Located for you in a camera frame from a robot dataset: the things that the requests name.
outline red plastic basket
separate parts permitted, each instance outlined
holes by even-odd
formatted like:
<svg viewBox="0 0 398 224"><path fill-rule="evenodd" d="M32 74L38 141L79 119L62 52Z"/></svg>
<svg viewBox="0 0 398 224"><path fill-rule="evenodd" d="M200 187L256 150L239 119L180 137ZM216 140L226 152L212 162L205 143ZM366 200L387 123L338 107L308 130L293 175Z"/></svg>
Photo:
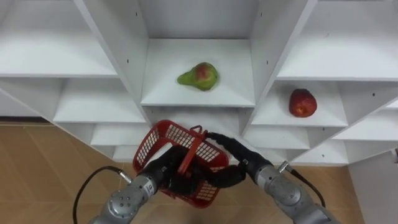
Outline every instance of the red plastic basket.
<svg viewBox="0 0 398 224"><path fill-rule="evenodd" d="M187 130L169 120L159 121L142 140L132 161L132 166L136 172L141 171L149 159L167 143L179 144L189 149L178 169L178 173L181 175L185 174L195 155L199 163L209 167L212 171L228 166L229 159L227 154L205 141L205 133L206 131L202 132L201 126L195 126ZM189 197L175 195L166 189L160 189L160 191L172 198L178 197L196 208L206 208L214 201L219 189L203 181L200 183L198 190Z"/></svg>

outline white shelving unit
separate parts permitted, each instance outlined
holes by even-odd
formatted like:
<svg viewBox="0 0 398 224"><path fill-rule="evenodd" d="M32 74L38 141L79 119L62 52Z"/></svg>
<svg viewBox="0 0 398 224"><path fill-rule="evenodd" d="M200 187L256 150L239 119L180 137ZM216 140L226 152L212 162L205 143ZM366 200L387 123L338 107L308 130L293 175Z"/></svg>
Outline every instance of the white shelving unit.
<svg viewBox="0 0 398 224"><path fill-rule="evenodd" d="M275 164L343 166L398 146L396 0L235 1L242 22L234 7L216 22L138 0L4 0L0 91L119 162L162 119L243 137ZM212 90L176 82L200 62L219 72ZM314 115L289 113L296 88Z"/></svg>

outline white shelf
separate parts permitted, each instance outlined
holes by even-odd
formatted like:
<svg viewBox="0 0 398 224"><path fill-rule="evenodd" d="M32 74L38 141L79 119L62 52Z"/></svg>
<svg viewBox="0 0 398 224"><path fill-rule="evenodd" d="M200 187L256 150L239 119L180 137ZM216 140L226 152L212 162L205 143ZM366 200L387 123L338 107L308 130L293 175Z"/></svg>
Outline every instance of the white shelf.
<svg viewBox="0 0 398 224"><path fill-rule="evenodd" d="M94 146L139 146L150 127L146 124L97 124L91 145Z"/></svg>
<svg viewBox="0 0 398 224"><path fill-rule="evenodd" d="M210 91L179 85L177 77L209 62L220 79ZM145 106L254 106L248 40L151 39L142 90Z"/></svg>
<svg viewBox="0 0 398 224"><path fill-rule="evenodd" d="M380 111L372 114L333 139L398 141L398 111Z"/></svg>
<svg viewBox="0 0 398 224"><path fill-rule="evenodd" d="M0 25L0 77L117 77L73 1L15 1Z"/></svg>
<svg viewBox="0 0 398 224"><path fill-rule="evenodd" d="M303 154L307 150L303 149L258 149L258 151L271 161L274 165L279 165L284 161L291 161L297 156Z"/></svg>
<svg viewBox="0 0 398 224"><path fill-rule="evenodd" d="M328 140L318 147L296 157L292 165L347 165L349 164L345 144L343 141Z"/></svg>
<svg viewBox="0 0 398 224"><path fill-rule="evenodd" d="M386 107L387 110L398 110L398 100L396 100L395 102L389 104Z"/></svg>
<svg viewBox="0 0 398 224"><path fill-rule="evenodd" d="M234 137L239 134L239 117L235 108L153 107L155 122L169 119L184 128L201 125L203 130Z"/></svg>
<svg viewBox="0 0 398 224"><path fill-rule="evenodd" d="M282 126L250 126L244 139L258 148L310 149L305 128Z"/></svg>
<svg viewBox="0 0 398 224"><path fill-rule="evenodd" d="M113 160L116 162L132 162L138 146L118 146L114 150Z"/></svg>
<svg viewBox="0 0 398 224"><path fill-rule="evenodd" d="M120 80L81 78L66 81L53 120L73 123L145 122Z"/></svg>
<svg viewBox="0 0 398 224"><path fill-rule="evenodd" d="M362 161L398 147L397 141L345 141L349 163Z"/></svg>
<svg viewBox="0 0 398 224"><path fill-rule="evenodd" d="M289 112L291 93L297 88L305 88L317 100L316 112L307 118L296 118ZM347 126L338 85L335 82L275 82L266 99L259 105L252 124L283 126Z"/></svg>
<svg viewBox="0 0 398 224"><path fill-rule="evenodd" d="M320 1L281 80L398 81L398 13L387 1Z"/></svg>

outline green pear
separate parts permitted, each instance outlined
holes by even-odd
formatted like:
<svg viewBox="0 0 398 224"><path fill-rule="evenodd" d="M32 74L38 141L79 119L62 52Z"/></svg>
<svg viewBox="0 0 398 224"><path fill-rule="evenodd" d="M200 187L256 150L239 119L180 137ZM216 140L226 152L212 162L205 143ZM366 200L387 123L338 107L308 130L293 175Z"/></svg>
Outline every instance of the green pear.
<svg viewBox="0 0 398 224"><path fill-rule="evenodd" d="M180 75L177 82L181 85L190 85L201 91L210 90L217 82L218 73L212 64L202 62L193 67L189 72Z"/></svg>

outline apple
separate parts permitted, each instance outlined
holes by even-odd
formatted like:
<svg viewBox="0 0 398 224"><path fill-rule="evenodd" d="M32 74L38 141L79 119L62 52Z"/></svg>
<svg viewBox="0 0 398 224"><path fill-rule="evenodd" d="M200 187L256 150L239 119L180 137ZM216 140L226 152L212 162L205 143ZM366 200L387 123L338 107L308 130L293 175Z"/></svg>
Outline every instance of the apple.
<svg viewBox="0 0 398 224"><path fill-rule="evenodd" d="M309 117L315 113L317 106L317 100L306 89L296 89L290 96L289 111L295 117Z"/></svg>

